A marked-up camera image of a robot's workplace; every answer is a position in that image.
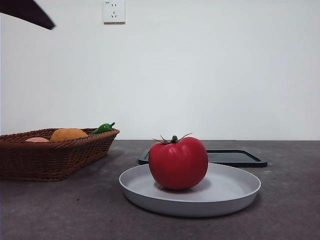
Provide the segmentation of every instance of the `tomato stem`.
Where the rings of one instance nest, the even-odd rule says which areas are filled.
[[[172,139],[171,139],[170,141],[165,140],[164,137],[161,136],[161,134],[160,134],[160,137],[162,138],[163,141],[157,140],[157,139],[154,139],[154,138],[152,138],[152,139],[153,139],[153,140],[156,140],[157,142],[159,142],[159,143],[161,143],[161,144],[176,144],[176,143],[179,142],[181,139],[183,139],[185,136],[188,136],[188,135],[190,135],[190,134],[192,134],[192,132],[184,135],[184,136],[183,136],[182,138],[180,138],[180,139],[178,139],[178,137],[177,137],[176,135],[173,135],[173,136],[172,136]]]

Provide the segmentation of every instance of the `black tray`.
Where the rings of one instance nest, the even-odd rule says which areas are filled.
[[[140,165],[147,164],[150,148],[138,158]],[[209,163],[223,164],[236,168],[264,168],[268,162],[244,150],[206,150]]]

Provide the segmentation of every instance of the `plate rim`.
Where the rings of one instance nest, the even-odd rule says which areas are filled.
[[[244,199],[244,198],[247,198],[247,197],[249,197],[249,196],[252,196],[252,195],[256,194],[256,193],[260,190],[260,188],[261,188],[261,186],[262,186],[260,179],[259,179],[256,175],[254,175],[254,174],[252,174],[251,172],[248,172],[248,171],[246,171],[246,170],[243,170],[243,169],[240,169],[240,168],[237,168],[237,167],[233,167],[233,166],[228,166],[228,165],[223,165],[223,164],[218,164],[218,163],[212,163],[212,162],[209,162],[208,165],[218,165],[218,166],[220,166],[220,167],[222,167],[222,168],[232,168],[232,169],[237,169],[237,171],[239,170],[239,171],[241,171],[241,172],[245,172],[246,174],[249,174],[249,175],[251,175],[253,178],[255,178],[255,179],[258,181],[259,185],[258,185],[258,187],[257,187],[254,191],[252,191],[252,192],[250,192],[250,193],[247,193],[247,194],[245,194],[245,195],[243,195],[243,196],[241,196],[241,197],[234,197],[234,198],[230,198],[230,199],[226,199],[226,200],[219,200],[219,201],[212,201],[212,200],[208,200],[208,201],[195,201],[195,200],[175,200],[175,199],[168,199],[168,198],[162,198],[162,197],[153,197],[153,196],[143,195],[143,194],[140,194],[140,193],[138,193],[138,192],[136,192],[136,191],[133,191],[133,190],[129,189],[128,187],[126,187],[126,186],[121,182],[121,177],[122,177],[126,172],[131,171],[132,169],[135,169],[135,168],[142,168],[142,167],[143,167],[143,168],[147,168],[147,166],[148,166],[148,168],[149,168],[149,164],[138,165],[138,166],[134,166],[134,167],[131,167],[131,168],[125,170],[125,171],[124,171],[123,173],[121,173],[121,175],[119,176],[118,181],[119,181],[119,183],[121,184],[121,186],[122,186],[124,189],[126,189],[127,191],[129,191],[129,192],[131,192],[131,193],[134,193],[135,195],[139,195],[139,196],[141,196],[141,197],[144,197],[144,198],[149,198],[149,199],[154,199],[154,200],[161,200],[161,201],[168,201],[168,202],[176,202],[176,203],[193,203],[193,204],[225,203],[225,202],[229,202],[229,201],[235,201],[235,200],[239,200],[239,199]]]

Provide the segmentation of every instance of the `table surface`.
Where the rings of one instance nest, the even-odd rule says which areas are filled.
[[[138,166],[149,140],[115,140],[109,155],[59,182],[0,180],[1,240],[318,240],[320,141],[204,140],[268,161],[242,168],[262,187],[233,214],[183,218],[128,201],[118,178]]]

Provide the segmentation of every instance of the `tray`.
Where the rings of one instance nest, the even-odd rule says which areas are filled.
[[[144,150],[138,158],[138,163],[140,165],[148,163],[149,151],[150,148]],[[264,168],[268,166],[267,161],[244,150],[206,150],[206,152],[208,153],[209,163],[222,164],[236,168]]]
[[[187,190],[163,188],[153,179],[148,164],[126,170],[119,182],[132,203],[178,217],[213,217],[237,212],[249,206],[261,188],[255,175],[215,163],[209,163],[204,179]]]

